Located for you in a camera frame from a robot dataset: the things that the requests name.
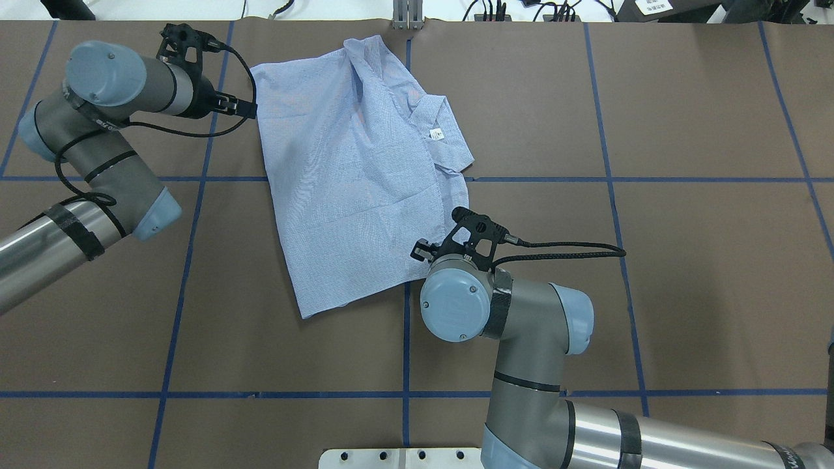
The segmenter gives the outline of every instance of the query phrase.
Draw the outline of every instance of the blue joint cap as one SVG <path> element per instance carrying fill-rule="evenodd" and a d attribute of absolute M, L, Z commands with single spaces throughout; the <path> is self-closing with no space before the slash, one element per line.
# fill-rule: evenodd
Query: blue joint cap
<path fill-rule="evenodd" d="M 499 440 L 486 425 L 480 463 L 484 465 L 484 469 L 540 469 Z"/>
<path fill-rule="evenodd" d="M 55 153 L 43 142 L 43 137 L 38 131 L 38 123 L 35 122 L 35 110 L 38 109 L 38 104 L 32 106 L 23 115 L 23 119 L 20 119 L 18 135 L 30 150 L 41 155 L 41 158 L 46 159 L 49 163 L 54 163 Z"/>
<path fill-rule="evenodd" d="M 484 330 L 490 318 L 490 296 L 465 270 L 437 270 L 429 274 L 420 291 L 420 312 L 432 334 L 447 342 L 462 342 Z"/>
<path fill-rule="evenodd" d="M 550 286 L 556 290 L 568 322 L 567 355 L 579 355 L 588 348 L 590 336 L 594 333 L 594 306 L 588 295 L 579 290 L 556 284 Z"/>
<path fill-rule="evenodd" d="M 67 61 L 67 84 L 97 106 L 129 103 L 145 87 L 148 70 L 131 48 L 101 41 L 75 46 Z"/>
<path fill-rule="evenodd" d="M 151 236 L 172 224 L 181 214 L 183 214 L 182 207 L 173 198 L 168 188 L 163 188 L 157 199 L 151 204 L 151 208 L 148 209 L 136 229 L 133 230 L 133 236 L 136 236 L 140 241 L 149 240 Z"/>

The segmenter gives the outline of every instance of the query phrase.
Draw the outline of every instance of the grid line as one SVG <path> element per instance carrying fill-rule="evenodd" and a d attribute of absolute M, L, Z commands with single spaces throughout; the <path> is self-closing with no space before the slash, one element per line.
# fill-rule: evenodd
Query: grid line
<path fill-rule="evenodd" d="M 793 148 L 796 150 L 796 157 L 799 159 L 799 165 L 802 167 L 802 174 L 805 176 L 805 182 L 808 186 L 808 193 L 811 196 L 811 201 L 814 204 L 814 210 L 816 211 L 816 217 L 820 220 L 820 228 L 822 229 L 822 235 L 825 237 L 826 246 L 828 247 L 828 254 L 831 256 L 831 261 L 834 261 L 834 243 L 831 242 L 831 233 L 828 231 L 828 226 L 826 224 L 826 219 L 822 215 L 822 207 L 820 207 L 820 201 L 816 198 L 816 191 L 814 190 L 814 184 L 811 181 L 811 174 L 808 172 L 808 164 L 805 161 L 805 155 L 802 154 L 802 148 L 799 145 L 799 138 L 796 136 L 796 130 L 793 127 L 793 120 L 791 120 L 791 114 L 787 111 L 787 104 L 785 104 L 785 97 L 782 96 L 781 86 L 779 86 L 779 79 L 776 77 L 776 69 L 773 67 L 773 59 L 771 58 L 771 49 L 770 46 L 767 44 L 767 35 L 765 34 L 765 25 L 763 22 L 759 22 L 759 36 L 761 37 L 761 46 L 765 52 L 765 59 L 767 60 L 767 67 L 770 69 L 771 78 L 773 79 L 773 88 L 776 91 L 776 97 L 779 99 L 779 105 L 781 106 L 782 114 L 785 116 L 785 123 L 787 124 L 787 130 L 791 134 L 791 141 L 793 142 Z"/>
<path fill-rule="evenodd" d="M 73 182 L 82 182 L 80 176 L 67 176 Z M 808 180 L 813 183 L 834 183 L 834 178 L 711 178 L 711 177 L 678 177 L 678 176 L 482 176 L 478 178 L 464 177 L 468 183 L 743 183 L 743 184 L 805 184 Z M 199 182 L 205 180 L 209 183 L 265 183 L 269 182 L 267 176 L 159 176 L 164 182 Z M 58 182 L 58 176 L 2 176 L 0 181 L 9 182 Z"/>
<path fill-rule="evenodd" d="M 229 22 L 229 31 L 226 36 L 226 43 L 232 44 L 232 35 L 234 33 L 234 21 Z M 222 91 L 224 79 L 226 76 L 226 68 L 229 63 L 229 52 L 224 52 L 223 65 L 220 68 L 220 78 L 217 82 L 217 90 Z M 217 113 L 212 116 L 210 134 L 213 134 L 217 129 Z M 191 261 L 194 253 L 194 238 L 197 235 L 197 224 L 200 218 L 200 211 L 203 204 L 203 196 L 205 194 L 206 177 L 209 173 L 209 164 L 211 162 L 211 150 L 214 144 L 214 137 L 209 137 L 206 143 L 206 153 L 203 158 L 203 171 L 200 174 L 200 186 L 197 191 L 197 202 L 194 206 L 194 217 L 191 222 L 191 232 L 188 236 L 188 248 L 185 253 L 185 265 L 183 267 L 183 278 L 179 284 L 179 298 L 177 299 L 177 311 L 173 318 L 173 328 L 171 330 L 171 342 L 168 346 L 168 359 L 165 363 L 165 373 L 163 375 L 162 391 L 159 397 L 159 408 L 157 410 L 157 419 L 153 427 L 153 439 L 151 440 L 151 449 L 148 456 L 148 469 L 153 469 L 156 464 L 156 455 L 159 448 L 159 437 L 162 434 L 162 424 L 165 417 L 165 406 L 168 403 L 168 388 L 171 384 L 171 371 L 173 369 L 173 357 L 177 350 L 177 339 L 179 336 L 179 324 L 183 317 L 183 306 L 185 304 L 185 289 L 188 284 L 188 275 L 191 272 Z"/>
<path fill-rule="evenodd" d="M 611 205 L 611 217 L 614 221 L 614 234 L 617 245 L 624 248 L 622 231 L 620 230 L 620 214 L 617 212 L 616 196 L 614 193 L 614 180 L 611 176 L 611 165 L 608 158 L 608 142 L 605 139 L 605 126 L 602 122 L 602 106 L 600 104 L 600 90 L 596 82 L 596 70 L 594 68 L 593 47 L 590 44 L 590 29 L 588 23 L 582 23 L 585 30 L 585 49 L 588 52 L 588 68 L 590 70 L 590 87 L 594 94 L 594 106 L 596 108 L 596 124 L 600 132 L 600 146 L 602 147 L 602 160 L 605 165 L 605 181 L 608 184 L 608 199 Z M 643 407 L 643 416 L 650 416 L 649 399 L 646 396 L 646 379 L 643 376 L 643 360 L 640 355 L 640 339 L 637 336 L 637 321 L 634 315 L 634 302 L 631 299 L 631 283 L 628 278 L 628 266 L 626 258 L 620 257 L 620 274 L 625 287 L 625 301 L 628 310 L 629 323 L 631 325 L 631 346 L 634 351 L 634 365 L 637 373 L 637 386 L 640 388 L 640 403 Z"/>
<path fill-rule="evenodd" d="M 411 39 L 405 41 L 405 69 L 411 72 Z M 411 446 L 411 282 L 405 282 L 403 304 L 403 447 Z"/>
<path fill-rule="evenodd" d="M 24 99 L 23 106 L 18 115 L 18 123 L 25 114 L 28 104 L 31 100 L 32 93 L 37 82 L 38 76 L 41 72 L 46 54 L 48 53 L 50 44 L 53 40 L 53 35 L 57 28 L 58 22 L 53 22 L 52 28 L 45 43 L 41 58 L 36 67 L 33 80 L 30 83 L 28 93 Z M 595 68 L 593 63 L 590 31 L 587 24 L 584 24 L 585 29 L 585 45 L 588 54 L 588 61 L 590 67 L 591 85 L 594 94 L 597 123 L 600 131 L 600 145 L 602 147 L 603 159 L 605 163 L 605 177 L 467 177 L 467 182 L 472 183 L 490 183 L 490 182 L 519 182 L 519 183 L 607 183 L 609 188 L 610 205 L 612 210 L 612 217 L 615 226 L 615 234 L 617 244 L 622 247 L 622 235 L 620 232 L 619 215 L 617 213 L 615 204 L 614 183 L 633 182 L 633 183 L 789 183 L 789 184 L 807 184 L 811 198 L 813 200 L 817 217 L 819 218 L 823 234 L 826 236 L 826 242 L 834 260 L 834 246 L 831 243 L 831 236 L 826 226 L 826 221 L 822 215 L 819 202 L 816 198 L 814 190 L 814 183 L 834 183 L 834 178 L 812 178 L 808 172 L 804 156 L 802 154 L 796 132 L 793 128 L 790 114 L 788 113 L 784 98 L 781 95 L 781 89 L 776 77 L 776 72 L 773 67 L 770 51 L 768 48 L 766 35 L 762 23 L 759 22 L 759 30 L 761 40 L 766 55 L 768 67 L 771 72 L 771 77 L 776 90 L 776 95 L 780 101 L 782 111 L 784 113 L 786 123 L 791 134 L 791 139 L 800 160 L 804 177 L 802 178 L 701 178 L 701 177 L 614 177 L 610 170 L 610 160 L 607 151 L 607 142 L 605 140 L 605 130 L 603 127 L 601 106 L 597 82 L 595 77 Z M 231 43 L 231 38 L 234 30 L 234 22 L 229 23 L 229 31 L 227 43 Z M 225 53 L 223 66 L 219 79 L 218 90 L 222 89 L 224 82 L 224 74 L 227 68 L 228 53 Z M 410 70 L 411 59 L 411 39 L 406 42 L 406 67 Z M 217 115 L 212 118 L 211 131 L 216 128 Z M 3 161 L 0 164 L 0 181 L 57 181 L 55 176 L 6 176 L 5 169 L 8 165 L 8 160 L 15 144 L 17 137 L 17 125 L 15 126 L 12 137 L 4 154 Z M 158 441 L 161 434 L 163 423 L 163 414 L 165 410 L 165 402 L 167 399 L 388 399 L 396 398 L 402 399 L 403 402 L 403 443 L 404 446 L 409 446 L 409 399 L 422 398 L 489 398 L 489 391 L 412 391 L 410 389 L 410 371 L 409 371 L 409 355 L 410 355 L 410 286 L 411 283 L 404 285 L 404 345 L 403 345 L 403 390 L 402 391 L 169 391 L 169 383 L 171 370 L 173 368 L 173 357 L 176 349 L 176 342 L 178 337 L 179 322 L 182 316 L 185 287 L 190 271 L 191 260 L 193 257 L 193 241 L 196 235 L 198 218 L 201 211 L 201 204 L 204 194 L 205 185 L 207 182 L 266 182 L 266 176 L 208 176 L 208 167 L 211 158 L 213 139 L 209 139 L 206 148 L 206 154 L 203 160 L 203 171 L 200 176 L 163 176 L 162 181 L 170 182 L 199 182 L 197 204 L 194 211 L 192 227 L 190 231 L 188 250 L 186 254 L 185 264 L 183 266 L 183 278 L 180 285 L 180 294 L 178 298 L 177 312 L 174 317 L 174 324 L 171 336 L 171 343 L 168 351 L 168 360 L 163 377 L 163 387 L 161 391 L 0 391 L 0 398 L 3 399 L 53 399 L 53 398 L 74 398 L 74 399 L 97 399 L 97 398 L 123 398 L 123 399 L 159 399 L 159 409 L 156 425 L 154 427 L 153 442 L 151 454 L 148 460 L 148 468 L 153 468 L 155 464 L 156 452 L 158 449 Z M 71 177 L 70 180 L 80 181 L 79 177 Z M 639 390 L 612 390 L 612 391 L 572 391 L 570 397 L 640 397 L 643 405 L 644 415 L 648 416 L 648 397 L 685 397 L 685 396 L 824 396 L 826 389 L 824 388 L 766 388 L 766 389 L 704 389 L 704 390 L 647 390 L 645 381 L 642 375 L 642 364 L 640 359 L 640 347 L 637 342 L 636 322 L 634 318 L 634 309 L 631 299 L 631 288 L 628 280 L 628 272 L 625 260 L 620 260 L 620 270 L 625 283 L 625 290 L 627 296 L 627 303 L 629 315 L 631 320 L 632 345 L 634 347 L 636 358 L 636 369 L 638 374 Z"/>
<path fill-rule="evenodd" d="M 20 112 L 18 113 L 18 120 L 16 120 L 14 123 L 14 129 L 12 129 L 12 136 L 8 140 L 8 145 L 6 146 L 6 153 L 3 155 L 3 161 L 0 162 L 0 178 L 2 178 L 3 174 L 6 173 L 6 166 L 8 165 L 8 160 L 12 157 L 12 149 L 14 148 L 14 143 L 18 140 L 18 125 L 20 124 L 20 121 L 23 120 L 23 116 L 26 114 L 26 110 L 29 108 L 29 102 L 32 100 L 32 93 L 34 93 L 35 91 L 35 83 L 38 82 L 38 77 L 41 75 L 43 63 L 46 62 L 47 53 L 49 52 L 49 46 L 52 45 L 52 40 L 55 37 L 56 29 L 58 29 L 58 21 L 53 21 L 53 25 L 49 29 L 47 41 L 43 45 L 41 58 L 38 60 L 38 65 L 37 67 L 35 67 L 35 73 L 32 75 L 32 81 L 29 82 L 29 89 L 26 91 L 26 98 L 23 99 L 23 104 L 20 107 Z"/>
<path fill-rule="evenodd" d="M 409 399 L 488 399 L 490 391 L 409 391 Z M 825 396 L 826 388 L 586 390 L 565 397 Z M 169 391 L 167 399 L 402 399 L 402 391 Z M 0 399 L 159 399 L 160 391 L 0 391 Z"/>

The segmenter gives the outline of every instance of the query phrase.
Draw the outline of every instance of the metal mounting plate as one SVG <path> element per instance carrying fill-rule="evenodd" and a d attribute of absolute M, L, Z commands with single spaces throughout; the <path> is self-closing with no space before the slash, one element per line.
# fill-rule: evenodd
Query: metal mounting plate
<path fill-rule="evenodd" d="M 479 448 L 382 448 L 327 450 L 319 459 L 319 469 L 484 469 L 484 466 L 480 463 Z"/>

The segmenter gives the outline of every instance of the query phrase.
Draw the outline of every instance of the black cable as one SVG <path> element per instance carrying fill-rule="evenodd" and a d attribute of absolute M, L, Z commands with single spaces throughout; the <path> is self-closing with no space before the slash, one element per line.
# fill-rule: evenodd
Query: black cable
<path fill-rule="evenodd" d="M 102 192 L 84 192 L 81 189 L 75 187 L 73 183 L 69 182 L 67 176 L 63 174 L 63 169 L 61 168 L 61 160 L 63 159 L 63 154 L 67 153 L 70 148 L 74 147 L 76 144 L 83 142 L 86 139 L 91 139 L 92 137 L 96 137 L 98 135 L 104 134 L 107 131 L 104 129 L 94 130 L 92 132 L 87 132 L 75 139 L 72 139 L 66 145 L 62 146 L 60 150 L 55 154 L 55 174 L 58 176 L 58 180 L 67 187 L 73 194 L 75 194 L 78 199 L 85 199 L 89 200 L 90 202 L 95 203 L 98 206 L 104 207 L 112 207 L 116 204 L 116 199 L 113 198 L 112 195 L 107 195 Z"/>
<path fill-rule="evenodd" d="M 246 64 L 246 61 L 244 60 L 244 58 L 238 53 L 238 51 L 234 50 L 234 48 L 232 46 L 220 43 L 220 47 L 223 50 L 226 50 L 226 51 L 229 51 L 230 53 L 232 53 L 238 59 L 240 64 L 243 65 L 244 70 L 246 71 L 246 74 L 249 76 L 249 82 L 252 84 L 252 103 L 257 103 L 258 90 L 255 87 L 255 78 L 252 76 L 252 72 L 249 70 L 249 65 Z M 197 138 L 197 139 L 207 139 L 209 137 L 220 137 L 220 136 L 223 136 L 225 134 L 231 134 L 235 129 L 237 129 L 238 127 L 243 125 L 244 122 L 246 122 L 246 119 L 248 119 L 248 117 L 243 116 L 232 127 L 229 127 L 228 129 L 225 129 L 222 132 L 212 132 L 211 134 L 192 134 L 191 132 L 183 132 L 182 130 L 168 129 L 166 127 L 161 127 L 161 126 L 156 125 L 156 124 L 149 124 L 147 122 L 130 122 L 130 123 L 127 124 L 127 127 L 147 127 L 148 129 L 159 130 L 159 131 L 162 131 L 162 132 L 166 132 L 168 134 L 181 135 L 183 137 L 194 137 L 194 138 Z"/>
<path fill-rule="evenodd" d="M 289 10 L 289 8 L 293 6 L 293 3 L 295 3 L 295 0 L 289 0 L 284 6 L 275 10 L 271 15 L 269 15 L 269 19 L 275 19 L 275 17 L 277 17 L 281 13 Z"/>
<path fill-rule="evenodd" d="M 69 189 L 70 192 L 75 194 L 68 199 L 64 199 L 58 202 L 58 204 L 71 204 L 72 202 L 75 202 L 77 200 L 88 200 L 90 202 L 93 202 L 94 204 L 98 205 L 98 207 L 101 210 L 103 210 L 104 213 L 113 221 L 113 224 L 116 226 L 116 229 L 118 229 L 118 232 L 122 235 L 122 237 L 124 237 L 126 235 L 126 233 L 124 232 L 124 227 L 118 222 L 117 219 L 115 219 L 115 217 L 112 216 L 112 214 L 110 213 L 110 209 L 108 208 L 116 204 L 116 199 L 112 195 L 105 194 L 103 192 L 84 192 L 81 189 L 75 187 L 73 183 L 69 182 L 67 176 L 64 175 L 63 168 L 61 167 L 64 154 L 67 153 L 72 147 L 74 147 L 77 144 L 80 144 L 86 139 L 91 139 L 92 137 L 96 137 L 105 133 L 107 133 L 107 131 L 104 129 L 97 129 L 92 132 L 87 132 L 86 134 L 82 134 L 76 137 L 75 139 L 70 140 L 67 144 L 62 146 L 61 149 L 55 153 L 55 174 L 58 176 L 58 180 L 61 181 L 61 184 L 63 184 L 67 189 Z M 30 219 L 28 222 L 23 224 L 23 226 L 21 226 L 20 228 L 23 228 L 31 224 L 35 220 L 40 219 L 42 216 L 43 214 L 39 214 L 35 218 Z"/>
<path fill-rule="evenodd" d="M 562 21 L 562 18 L 565 16 L 565 14 L 567 12 L 568 12 L 568 2 L 565 1 L 564 3 L 562 3 L 562 6 L 559 7 L 559 12 L 556 15 L 553 16 L 551 21 Z"/>
<path fill-rule="evenodd" d="M 472 7 L 474 7 L 477 2 L 478 2 L 478 0 L 472 0 L 472 3 L 470 3 L 470 7 L 466 8 L 466 13 L 464 13 L 464 19 L 462 19 L 460 21 L 466 21 L 466 17 L 469 16 L 469 12 L 472 11 Z"/>
<path fill-rule="evenodd" d="M 614 20 L 616 23 L 617 21 L 617 11 L 614 9 L 614 0 L 611 0 L 611 6 L 609 7 L 606 5 L 602 0 L 594 0 L 595 2 L 602 5 L 602 7 L 608 12 L 608 15 L 611 16 L 611 19 Z"/>
<path fill-rule="evenodd" d="M 548 254 L 530 254 L 530 255 L 510 255 L 502 257 L 492 263 L 491 269 L 495 270 L 497 265 L 506 262 L 516 262 L 519 260 L 560 260 L 560 259 L 596 259 L 602 257 L 625 257 L 626 251 L 621 247 L 614 245 L 607 245 L 605 243 L 586 243 L 581 241 L 555 241 L 550 243 L 528 243 L 524 240 L 519 240 L 516 243 L 518 246 L 525 248 L 550 248 L 573 246 L 582 248 L 598 248 L 605 251 L 590 251 L 577 253 L 548 253 Z"/>
<path fill-rule="evenodd" d="M 556 11 L 557 11 L 557 8 L 559 8 L 559 5 L 556 5 L 554 2 L 545 2 L 545 3 L 542 3 L 539 6 L 539 10 L 537 12 L 535 12 L 535 16 L 533 17 L 533 21 L 539 19 L 539 13 L 541 13 L 541 10 L 544 10 L 545 7 L 553 7 L 553 16 L 554 17 L 556 16 Z"/>

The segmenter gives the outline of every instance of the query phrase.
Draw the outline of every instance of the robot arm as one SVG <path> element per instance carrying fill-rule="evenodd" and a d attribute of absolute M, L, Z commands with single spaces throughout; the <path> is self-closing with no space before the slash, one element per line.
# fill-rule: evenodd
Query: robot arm
<path fill-rule="evenodd" d="M 60 164 L 69 162 L 93 192 L 74 189 L 75 197 L 0 240 L 0 314 L 123 237 L 147 240 L 181 215 L 168 189 L 119 133 L 133 113 L 199 119 L 214 111 L 243 116 L 239 124 L 254 117 L 253 103 L 216 92 L 202 75 L 203 52 L 231 48 L 187 24 L 169 24 L 161 34 L 156 58 L 118 44 L 79 44 L 62 87 L 23 117 L 18 134 L 27 146 L 55 164 L 59 175 Z M 186 60 L 190 48 L 196 62 Z"/>
<path fill-rule="evenodd" d="M 585 351 L 593 331 L 590 299 L 494 268 L 495 245 L 523 242 L 471 210 L 459 207 L 453 219 L 458 225 L 441 245 L 420 240 L 412 257 L 431 263 L 420 310 L 432 333 L 452 342 L 500 340 L 481 451 L 486 469 L 834 467 L 834 450 L 823 445 L 791 449 L 564 399 L 565 356 Z M 452 237 L 461 228 L 472 237 L 458 244 Z M 482 240 L 493 243 L 488 256 L 475 251 Z"/>

